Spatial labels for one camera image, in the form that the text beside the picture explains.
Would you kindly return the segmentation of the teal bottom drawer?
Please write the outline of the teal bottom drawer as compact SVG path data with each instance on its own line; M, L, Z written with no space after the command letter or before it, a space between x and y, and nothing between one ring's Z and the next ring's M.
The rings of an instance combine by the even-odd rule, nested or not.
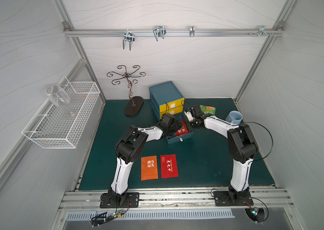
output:
M174 116L176 117L176 119L178 121L184 120L186 125L188 124L188 120L186 119L186 117L185 117L185 115L183 113L179 113L179 114L176 114ZM193 137L193 134L194 134L193 129L188 128L188 130L189 130L188 134L177 136L176 133L175 133L173 136L168 136L165 139L166 139L168 144L173 144L173 143L176 143L176 142L183 142L184 140Z

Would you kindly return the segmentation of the red postcard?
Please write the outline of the red postcard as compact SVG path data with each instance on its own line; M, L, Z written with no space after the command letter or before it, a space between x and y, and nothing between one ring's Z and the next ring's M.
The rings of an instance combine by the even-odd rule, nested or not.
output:
M188 134L189 130L187 128L187 125L186 125L185 121L180 120L180 123L181 123L182 127L179 130L176 131L176 135L181 136L181 135Z
M161 177L163 179L174 178L179 176L175 154L162 155L160 156L160 160L161 160Z

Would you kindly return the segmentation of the teal drawer cabinet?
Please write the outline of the teal drawer cabinet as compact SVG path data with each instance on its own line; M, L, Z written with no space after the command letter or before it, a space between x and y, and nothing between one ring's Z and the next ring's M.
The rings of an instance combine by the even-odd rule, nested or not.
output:
M161 83L149 88L150 102L154 115L160 120L159 105L162 100L168 102L185 98L172 81Z

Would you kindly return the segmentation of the orange postcard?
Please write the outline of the orange postcard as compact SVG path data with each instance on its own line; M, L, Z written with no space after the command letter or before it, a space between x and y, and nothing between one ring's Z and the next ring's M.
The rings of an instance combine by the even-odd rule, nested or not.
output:
M141 159L141 180L158 179L157 156L142 157Z

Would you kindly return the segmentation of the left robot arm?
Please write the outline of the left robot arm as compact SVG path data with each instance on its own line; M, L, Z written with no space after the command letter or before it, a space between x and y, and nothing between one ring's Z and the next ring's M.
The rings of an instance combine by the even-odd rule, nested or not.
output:
M131 125L116 144L117 166L108 194L115 202L124 202L128 190L128 179L134 162L140 157L145 144L172 136L183 127L173 115L167 114L156 125L136 127Z

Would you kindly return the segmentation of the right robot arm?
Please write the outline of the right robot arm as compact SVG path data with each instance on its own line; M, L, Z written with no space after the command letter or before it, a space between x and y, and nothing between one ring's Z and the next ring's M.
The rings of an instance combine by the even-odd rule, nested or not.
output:
M247 124L236 125L212 114L205 114L199 105L185 109L184 114L192 128L210 129L227 138L229 153L233 158L228 200L237 204L249 194L250 169L258 152L251 128Z

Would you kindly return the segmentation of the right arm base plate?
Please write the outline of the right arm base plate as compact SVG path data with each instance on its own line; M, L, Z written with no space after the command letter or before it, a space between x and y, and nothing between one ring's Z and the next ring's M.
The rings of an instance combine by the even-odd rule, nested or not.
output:
M211 192L214 198L215 206L230 207L230 206L253 206L254 202L251 199L249 191L237 193L235 190Z

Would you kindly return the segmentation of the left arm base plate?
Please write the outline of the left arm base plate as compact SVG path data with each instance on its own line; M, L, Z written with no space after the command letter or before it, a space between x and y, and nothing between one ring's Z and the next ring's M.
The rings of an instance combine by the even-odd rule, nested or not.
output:
M100 197L101 209L115 209L115 208L137 208L139 206L140 194L137 192L127 192L121 195L115 193L104 193Z

